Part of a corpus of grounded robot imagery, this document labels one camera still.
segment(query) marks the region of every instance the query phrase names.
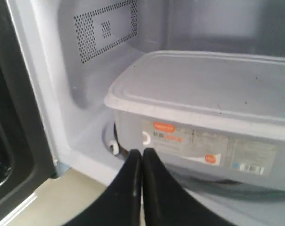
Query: barcode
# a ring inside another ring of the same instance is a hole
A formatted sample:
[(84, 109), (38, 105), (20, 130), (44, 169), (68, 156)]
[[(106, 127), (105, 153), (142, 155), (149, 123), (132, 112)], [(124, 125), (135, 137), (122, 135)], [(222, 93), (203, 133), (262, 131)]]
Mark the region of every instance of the barcode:
[(240, 165), (240, 171), (242, 171), (242, 172), (262, 175), (264, 173), (264, 170), (265, 170), (265, 168), (261, 167), (261, 166), (247, 165), (245, 163), (242, 163)]

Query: product label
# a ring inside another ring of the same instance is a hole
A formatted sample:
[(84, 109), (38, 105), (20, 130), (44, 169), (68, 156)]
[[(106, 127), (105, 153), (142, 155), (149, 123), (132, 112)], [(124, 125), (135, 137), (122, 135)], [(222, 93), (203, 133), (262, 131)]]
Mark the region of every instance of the product label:
[(276, 145), (157, 121), (142, 121), (142, 137), (145, 147), (158, 152), (257, 175), (269, 175), (277, 153)]

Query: orange sticker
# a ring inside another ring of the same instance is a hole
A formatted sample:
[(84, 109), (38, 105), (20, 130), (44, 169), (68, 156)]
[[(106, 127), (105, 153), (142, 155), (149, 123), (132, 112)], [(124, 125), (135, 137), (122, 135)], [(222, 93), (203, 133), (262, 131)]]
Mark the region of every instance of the orange sticker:
[(161, 122), (154, 122), (153, 126), (155, 129), (158, 129), (160, 131), (168, 132), (168, 133), (173, 133), (176, 129), (175, 126), (169, 125), (169, 124), (164, 124)]
[(205, 156), (205, 161), (207, 161), (208, 163), (215, 163), (216, 162), (216, 157), (212, 154), (207, 154)]

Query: floor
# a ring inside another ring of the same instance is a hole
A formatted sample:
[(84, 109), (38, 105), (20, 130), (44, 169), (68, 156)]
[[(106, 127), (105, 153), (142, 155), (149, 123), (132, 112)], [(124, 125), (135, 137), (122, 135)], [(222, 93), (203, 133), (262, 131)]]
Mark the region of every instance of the floor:
[[(37, 199), (10, 226), (60, 226), (82, 212), (106, 189), (97, 181), (70, 169), (59, 179), (49, 179), (37, 190)], [(143, 212), (141, 225), (145, 226)]]

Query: container lid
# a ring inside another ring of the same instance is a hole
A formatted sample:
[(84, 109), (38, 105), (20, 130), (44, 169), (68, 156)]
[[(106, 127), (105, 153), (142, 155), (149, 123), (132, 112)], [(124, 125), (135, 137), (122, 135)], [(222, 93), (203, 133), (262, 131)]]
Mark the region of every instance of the container lid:
[(285, 140), (285, 58), (151, 52), (111, 85), (113, 109)]

